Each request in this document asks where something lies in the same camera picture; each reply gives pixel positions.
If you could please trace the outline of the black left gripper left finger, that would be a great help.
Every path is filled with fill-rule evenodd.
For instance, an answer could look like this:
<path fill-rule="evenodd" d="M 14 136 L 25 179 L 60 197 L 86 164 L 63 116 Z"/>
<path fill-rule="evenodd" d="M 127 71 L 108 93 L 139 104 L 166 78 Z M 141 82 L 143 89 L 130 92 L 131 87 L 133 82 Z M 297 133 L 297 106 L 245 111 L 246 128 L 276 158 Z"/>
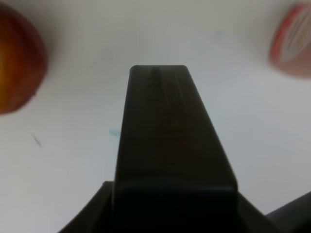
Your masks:
<path fill-rule="evenodd" d="M 65 233 L 276 233 L 238 184 L 185 66 L 129 72 L 115 179 Z"/>

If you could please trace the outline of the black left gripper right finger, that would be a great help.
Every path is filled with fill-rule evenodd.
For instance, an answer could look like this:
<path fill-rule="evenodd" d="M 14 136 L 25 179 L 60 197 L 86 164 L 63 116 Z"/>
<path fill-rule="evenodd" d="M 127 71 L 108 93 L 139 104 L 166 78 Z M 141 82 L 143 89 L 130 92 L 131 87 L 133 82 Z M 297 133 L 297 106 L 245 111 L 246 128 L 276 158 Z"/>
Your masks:
<path fill-rule="evenodd" d="M 311 233 L 311 193 L 291 201 L 266 216 L 281 233 Z"/>

